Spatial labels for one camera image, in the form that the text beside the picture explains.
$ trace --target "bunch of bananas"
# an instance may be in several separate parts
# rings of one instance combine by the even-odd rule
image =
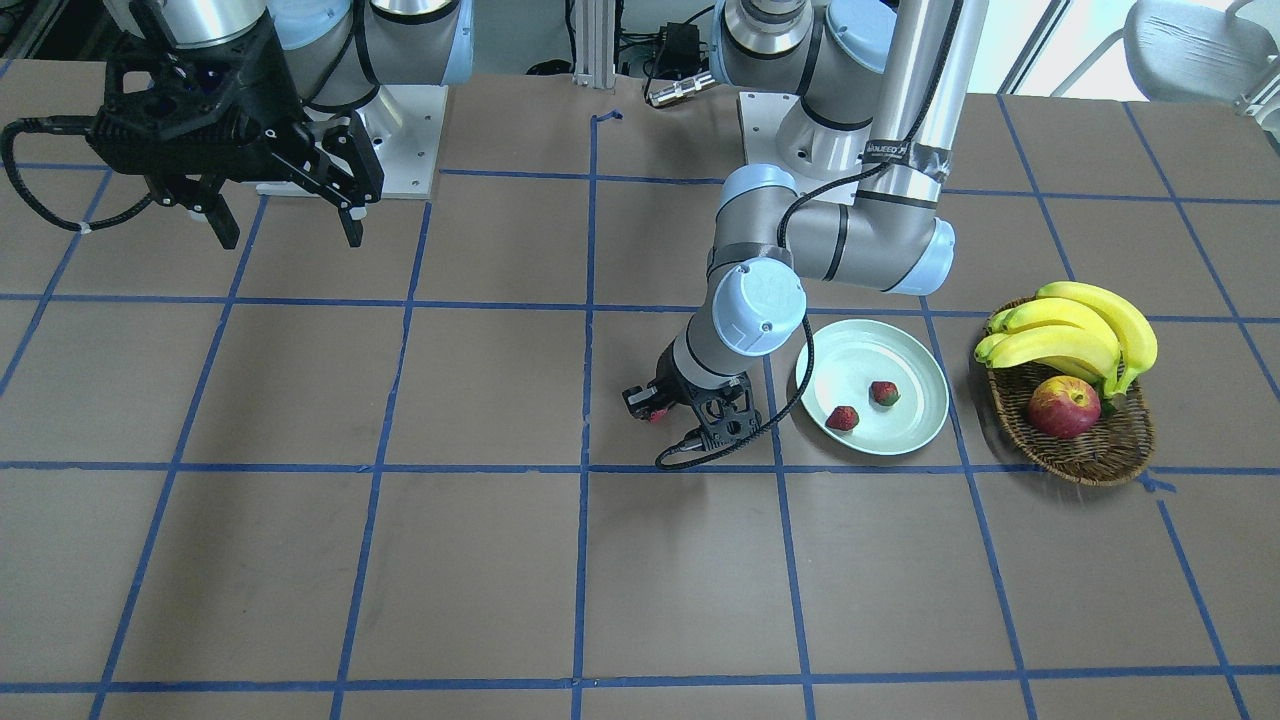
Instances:
[[[974,348],[979,363],[1041,363],[1100,388],[1102,397],[1128,392],[1156,364],[1156,333],[1147,318],[1124,297],[1088,283],[1051,282],[1034,300],[993,315],[987,331]]]

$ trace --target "white plate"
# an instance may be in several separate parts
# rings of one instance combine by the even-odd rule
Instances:
[[[814,372],[800,401],[824,433],[870,455],[901,455],[924,447],[947,419],[947,380],[933,354],[914,337],[877,320],[841,320],[813,336]],[[800,348],[796,384],[809,366]],[[882,407],[870,398],[874,380],[897,386],[899,401]],[[842,433],[827,427],[840,405],[858,411],[858,425]]]

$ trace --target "chair seat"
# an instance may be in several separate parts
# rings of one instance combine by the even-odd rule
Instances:
[[[1139,0],[1124,29],[1134,85],[1149,100],[1231,102],[1267,70],[1262,26],[1178,0]]]

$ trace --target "robotic arm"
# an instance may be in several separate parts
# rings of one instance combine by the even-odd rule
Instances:
[[[762,423],[745,370],[801,324],[810,337],[800,277],[908,295],[942,284],[955,233],[934,210],[986,8],[902,0],[886,24],[878,0],[835,0],[819,23],[808,0],[721,0],[713,72],[801,96],[778,133],[801,167],[746,165],[727,178],[707,299],[659,357],[654,380],[622,393],[643,420],[677,404],[694,409],[699,427],[659,456],[659,468],[737,450],[794,406],[808,377]],[[801,170],[846,177],[800,195]],[[815,200],[852,182],[852,204]],[[689,451],[714,452],[663,464]]]
[[[229,250],[239,227],[223,183],[287,182],[334,205],[358,247],[360,219],[384,182],[384,138],[371,137],[361,108],[383,85],[465,82],[471,72],[471,0],[105,1],[125,33],[97,115],[19,120],[0,143],[18,193],[69,229],[77,224],[22,183],[17,135],[84,136],[113,170],[146,179],[143,201],[88,229],[154,200],[207,220]],[[140,73],[148,87],[127,88]]]

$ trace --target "fruit basket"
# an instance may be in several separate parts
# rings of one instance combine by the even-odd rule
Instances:
[[[1032,299],[1014,300],[992,315],[1029,300]],[[988,334],[988,331],[983,329],[983,334]],[[1137,478],[1151,462],[1156,450],[1156,432],[1137,380],[1128,393],[1111,398],[1114,414],[1102,418],[1078,437],[1060,439],[1030,425],[1027,420],[1027,404],[1039,383],[1062,373],[1038,363],[983,370],[995,415],[1005,433],[1020,451],[1053,475],[1085,486],[1117,486]]]

